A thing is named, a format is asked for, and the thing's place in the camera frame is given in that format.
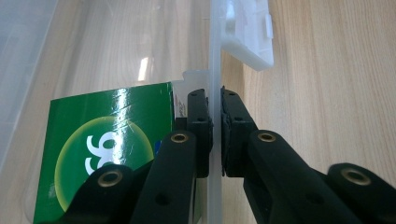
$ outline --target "plastic container wall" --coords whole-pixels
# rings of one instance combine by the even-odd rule
[[[34,80],[57,2],[0,1],[0,171]]]
[[[37,78],[38,76],[44,79],[47,77],[51,80],[49,85],[52,85],[47,87],[38,85],[33,88],[46,88],[42,91],[50,95],[50,99],[56,99],[93,91],[179,80],[183,78],[184,71],[208,69],[209,0],[68,0],[59,1],[58,4],[56,4],[57,1],[53,1],[52,5],[47,0],[39,1],[40,4],[33,0],[8,0],[6,2],[12,6],[15,3],[15,7],[9,11],[15,10],[17,14],[23,14],[26,11],[33,13],[35,12],[33,9],[38,6],[43,7],[40,9],[42,11],[52,9],[52,13],[45,14],[48,19],[47,26],[42,25],[42,27],[46,28],[50,23],[53,10],[56,10],[49,29],[49,34],[55,35],[47,36],[43,48],[43,52],[45,51],[47,54],[40,60],[38,60],[40,50],[33,51],[33,49],[42,49],[47,30],[42,28],[35,31],[34,34],[37,35],[37,38],[33,38],[30,32],[30,29],[34,28],[32,25],[28,25],[30,27],[18,26],[22,28],[19,30],[13,28],[12,32],[5,32],[7,27],[3,25],[3,18],[0,20],[2,22],[0,26],[0,50],[2,52],[0,70],[3,71],[3,68],[12,70],[8,73],[10,75],[3,76],[2,74],[0,76],[1,110],[2,115],[4,113],[8,116],[6,116],[7,119],[1,119],[2,130],[4,130],[3,127],[6,127],[3,125],[8,125],[7,121],[10,116],[16,116],[13,117],[15,122],[10,124],[13,127],[16,126],[19,119],[18,114],[22,112],[23,105],[25,105],[23,99],[28,94],[29,85],[35,84],[33,74],[36,74]],[[34,6],[21,7],[22,2]],[[56,35],[56,33],[61,33],[62,29],[66,29],[65,27],[71,27],[67,35]],[[26,49],[14,49],[15,44],[12,45],[14,43],[12,41],[21,41],[23,45],[26,45]],[[17,66],[13,68],[10,67],[12,63],[9,62],[9,53],[3,53],[10,49],[14,49],[12,52],[16,58],[12,62]],[[50,55],[56,57],[62,55],[59,57],[62,58],[59,68],[35,70],[35,64],[38,63],[41,67],[58,66],[49,64],[52,62]],[[32,63],[29,60],[34,56],[35,61]],[[27,70],[32,74],[30,77],[17,79],[15,74],[22,74],[22,71]],[[59,70],[59,73],[48,72],[54,70]],[[10,92],[16,85],[26,86],[18,88],[14,93]],[[49,108],[44,107],[40,110],[38,113],[46,114]],[[12,162],[5,162],[7,169],[0,170],[2,180],[4,178],[5,182],[13,180],[9,183],[3,182],[2,186],[15,188],[14,190],[2,189],[1,198],[10,200],[12,198],[13,202],[18,202],[18,208],[4,216],[5,221],[17,219],[21,223],[31,223],[33,220],[46,130],[45,127],[37,127],[35,131],[40,134],[37,139],[33,139],[35,143],[29,146],[26,158],[16,159],[26,163],[20,166],[20,170],[15,174],[26,173],[27,175],[15,176],[13,179],[9,177],[9,171],[15,166],[11,164]],[[13,134],[9,133],[5,137],[8,143],[7,146],[2,146],[6,150],[2,149],[3,155],[0,155],[4,161],[9,156],[15,158],[15,155],[20,154],[15,151],[9,152],[7,155],[5,153],[9,146],[16,145],[15,139],[11,141]],[[0,211],[0,217],[3,218],[3,214],[6,212],[3,208],[9,208],[9,205],[7,205],[7,201],[2,201],[1,205],[0,210],[3,212]]]

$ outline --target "wooden table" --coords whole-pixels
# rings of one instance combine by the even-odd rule
[[[126,78],[109,82],[111,77],[104,74],[100,81],[86,76],[64,85],[69,78],[64,75],[65,62],[76,59],[70,52],[73,46],[62,40],[76,34],[79,17],[73,15],[81,15],[82,3],[59,2],[39,73],[0,174],[0,223],[27,223],[25,216],[33,215],[32,191],[38,180],[31,176],[39,171],[49,101],[136,84],[123,81]],[[223,53],[224,85],[241,95],[259,128],[280,133],[313,168],[326,173],[331,164],[348,161],[396,187],[396,1],[269,3],[274,68],[255,72]],[[169,8],[185,16],[180,8]],[[203,52],[201,63],[207,61]],[[255,223],[242,182],[222,179],[223,223]]]
[[[274,68],[224,55],[224,84],[313,168],[347,161],[396,187],[396,2],[269,3]],[[223,178],[224,223],[255,223],[242,182]]]

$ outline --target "light wood surface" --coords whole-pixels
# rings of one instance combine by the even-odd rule
[[[172,31],[179,35],[164,29],[155,30],[159,24],[148,24],[152,34],[166,40],[156,45],[162,51],[149,56],[165,55],[169,60],[177,58],[178,53],[188,52],[188,59],[195,58],[194,63],[187,58],[169,61],[173,64],[170,67],[162,63],[169,76],[180,76],[183,69],[202,69],[207,64],[204,47],[208,46],[208,35],[201,31],[208,30],[208,22],[189,28],[190,33],[202,35],[196,40],[203,39],[203,42],[191,41],[195,44],[189,49],[181,47],[190,37],[184,30],[188,26],[182,21],[188,19],[189,13],[197,13],[193,10],[196,6],[158,5],[161,1],[152,1],[152,5],[139,3],[142,5],[131,10],[137,11],[139,6],[166,7],[163,22],[175,22]],[[348,161],[372,170],[396,187],[396,1],[269,0],[269,4],[275,67],[255,72],[222,53],[224,85],[241,95],[259,128],[280,133],[313,168],[326,173],[331,164]],[[38,180],[32,176],[39,170],[51,99],[145,84],[138,82],[137,74],[130,80],[121,72],[122,68],[129,68],[126,61],[116,64],[120,61],[117,55],[108,57],[103,56],[103,52],[84,51],[78,54],[84,57],[75,58],[76,49],[84,47],[73,46],[73,38],[86,38],[84,43],[98,44],[94,41],[117,40],[128,35],[125,32],[125,35],[101,36],[101,40],[94,36],[94,29],[117,29],[116,23],[90,26],[89,32],[82,32],[78,23],[81,17],[88,15],[81,13],[88,10],[83,5],[84,1],[59,1],[43,51],[44,60],[37,68],[39,73],[0,174],[0,223],[27,223],[26,217],[33,215],[32,191]],[[203,11],[194,16],[208,18]],[[94,23],[94,18],[83,19],[90,20]],[[111,55],[112,49],[122,51],[122,48],[103,49]],[[97,61],[87,60],[92,55]],[[129,57],[140,60],[147,56]],[[116,67],[120,77],[111,78],[103,70],[94,72],[87,68],[88,63],[108,60],[113,63],[98,66],[107,72]],[[70,71],[79,75],[71,78],[67,75]],[[223,223],[255,223],[242,182],[235,178],[222,179]]]
[[[347,161],[396,187],[396,1],[269,3],[275,67],[258,73],[225,54],[228,89],[313,168]],[[255,223],[242,182],[223,179],[224,223]]]

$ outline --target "metal screw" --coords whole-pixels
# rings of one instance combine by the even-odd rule
[[[270,133],[259,133],[257,137],[263,142],[275,142],[276,140],[276,137]]]
[[[100,187],[109,188],[117,185],[122,180],[122,172],[117,170],[107,171],[99,176],[98,184]]]
[[[347,179],[349,182],[352,182],[357,185],[367,186],[371,184],[371,179],[364,173],[355,170],[353,168],[345,168],[341,171],[341,175]]]
[[[189,137],[184,133],[175,133],[172,135],[171,140],[175,143],[184,143],[189,140]]]

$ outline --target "white plastic lid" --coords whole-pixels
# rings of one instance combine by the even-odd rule
[[[257,71],[274,65],[268,0],[225,0],[221,47]]]

